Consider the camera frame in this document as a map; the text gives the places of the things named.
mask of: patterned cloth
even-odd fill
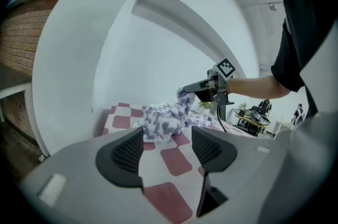
[[[177,91],[177,102],[170,104],[150,105],[144,116],[133,127],[143,127],[144,142],[168,142],[175,134],[182,134],[191,126],[209,127],[213,125],[210,114],[189,116],[195,101],[195,94],[187,93],[183,88]]]

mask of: gray device housing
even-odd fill
[[[330,173],[337,153],[337,119],[338,113],[319,114],[292,132],[278,134],[275,140],[194,128],[193,134],[226,141],[237,150],[236,158],[223,171],[210,172],[203,165],[210,184],[227,201],[194,222],[266,224],[287,220]],[[51,223],[168,223],[146,200],[141,188],[118,187],[95,165],[102,147],[134,131],[67,146],[28,175],[20,186],[22,192]],[[65,176],[67,183],[52,209],[38,199],[38,194],[55,173]]]

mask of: black cable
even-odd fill
[[[217,105],[217,119],[220,123],[220,125],[222,126],[224,132],[227,133],[226,129],[224,128],[223,124],[222,124],[222,121],[221,121],[221,118],[220,118],[220,113],[221,113],[221,106],[220,105]]]

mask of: white ceiling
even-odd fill
[[[261,76],[270,74],[278,54],[285,18],[283,0],[237,0],[243,9],[257,47]],[[276,11],[270,9],[274,4]]]

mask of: table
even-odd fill
[[[42,140],[41,134],[36,124],[33,108],[32,78],[0,63],[0,100],[20,91],[23,91],[25,94],[26,111],[36,142],[39,145],[42,153],[45,156],[48,156],[49,152]],[[5,118],[0,102],[0,122],[3,123],[4,121]]]
[[[291,125],[287,123],[283,123],[281,121],[276,121],[274,130],[273,130],[273,135],[277,136],[279,132],[290,130],[290,129],[291,129]]]
[[[241,120],[244,120],[244,121],[248,122],[248,123],[251,124],[251,125],[257,126],[257,127],[259,128],[258,134],[257,134],[257,135],[259,135],[259,133],[260,133],[261,131],[262,131],[262,133],[263,133],[263,131],[264,131],[264,130],[266,129],[266,127],[267,127],[266,125],[260,125],[260,124],[257,124],[257,123],[255,123],[255,122],[253,122],[249,117],[246,117],[246,116],[242,117],[242,116],[239,116],[239,115],[235,115],[235,117],[236,117],[236,118],[239,118],[237,125],[239,125],[239,123],[240,123]]]

